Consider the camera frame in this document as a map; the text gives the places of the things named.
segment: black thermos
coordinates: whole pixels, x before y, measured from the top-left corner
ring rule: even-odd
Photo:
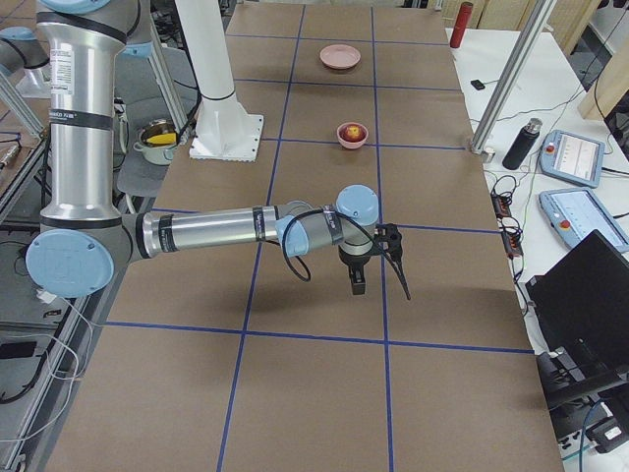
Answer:
[[[533,144],[540,136],[542,120],[531,118],[529,124],[520,130],[511,148],[502,159],[502,166],[509,170],[516,170],[522,164]]]

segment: light blue cap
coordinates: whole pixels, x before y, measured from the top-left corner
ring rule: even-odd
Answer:
[[[34,33],[27,27],[8,27],[0,31],[0,37],[3,39],[14,39],[17,41],[33,41],[37,38]]]
[[[364,185],[344,188],[336,199],[336,209],[361,226],[376,223],[380,214],[377,195]]]
[[[37,236],[27,252],[27,269],[45,290],[61,297],[85,297],[114,274],[111,255],[81,231],[52,229]]]
[[[277,240],[279,244],[284,241],[284,233],[286,227],[291,220],[295,219],[294,216],[284,216],[281,219],[275,221],[275,230],[277,231]],[[299,221],[295,221],[291,225],[288,236],[286,236],[286,254],[289,258],[294,256],[303,256],[308,253],[310,244],[308,242],[308,234],[304,229],[304,226]]]
[[[146,58],[150,56],[152,50],[152,42],[143,42],[140,44],[127,44],[127,47],[125,47],[125,50],[122,51],[122,53],[127,56]]]
[[[95,12],[107,5],[111,0],[39,0],[50,10],[71,15],[82,15]]]

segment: black monitor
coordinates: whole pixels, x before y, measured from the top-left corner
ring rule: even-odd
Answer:
[[[629,262],[593,231],[527,283],[548,347],[565,348],[582,379],[629,365]],[[629,434],[629,384],[595,392]]]

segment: white desk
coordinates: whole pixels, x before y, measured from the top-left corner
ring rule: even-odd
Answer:
[[[465,93],[468,114],[472,119],[481,119],[495,84],[487,85],[484,90],[476,90],[471,86],[470,81],[475,79],[482,82],[497,80],[517,37],[517,31],[470,29],[466,31],[461,47],[452,50],[461,88]],[[559,116],[561,118],[553,129],[569,131],[607,142],[609,131],[602,120],[584,120],[577,110],[579,102],[585,96],[582,90],[578,79],[552,35],[548,32],[543,33],[500,117],[511,116],[520,111],[536,108],[552,108],[570,99],[575,92],[580,91],[581,93],[565,107],[565,112],[563,112],[564,106],[560,106],[553,111],[536,111],[519,115],[513,119],[499,121],[486,143],[496,150],[493,161],[485,166],[486,171],[488,171],[486,177],[489,187],[495,181],[495,177],[491,173],[497,177],[511,174],[518,180],[524,176],[520,187],[514,194],[511,206],[514,216],[524,225],[525,269],[521,278],[522,281],[529,280],[533,275],[546,273],[568,252],[540,210],[538,194],[544,190],[564,189],[573,186],[536,172],[536,155],[525,160],[525,165],[517,172],[508,171],[502,167],[501,161],[520,129],[533,117],[543,121],[541,137],[534,149],[542,144],[543,137],[550,132],[550,127]],[[477,121],[472,121],[473,128],[476,128],[477,125]],[[612,154],[605,156],[603,166],[625,172],[629,171],[629,162],[616,141],[609,138],[608,142],[609,146],[607,146],[606,151],[612,151]],[[506,186],[500,187],[498,191],[510,188],[510,183],[505,184]],[[629,211],[629,178],[617,177],[603,172],[600,185],[595,189],[595,193],[611,214]],[[621,218],[618,222],[625,232],[629,233],[629,217]],[[519,268],[520,263],[520,261],[516,261],[517,268]],[[536,351],[540,351],[542,345],[538,340],[541,335],[533,317],[527,320],[527,327],[533,347]],[[565,456],[572,450],[578,450],[578,446],[568,451],[562,451],[562,455]],[[576,457],[567,460],[564,462],[564,467],[566,472],[577,471],[578,460]],[[584,454],[584,469],[588,472],[624,472],[629,470],[629,443],[609,454],[595,454],[587,451]]]

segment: label on robot arm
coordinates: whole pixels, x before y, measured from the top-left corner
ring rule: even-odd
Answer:
[[[58,95],[75,92],[75,51],[50,49],[50,91]]]

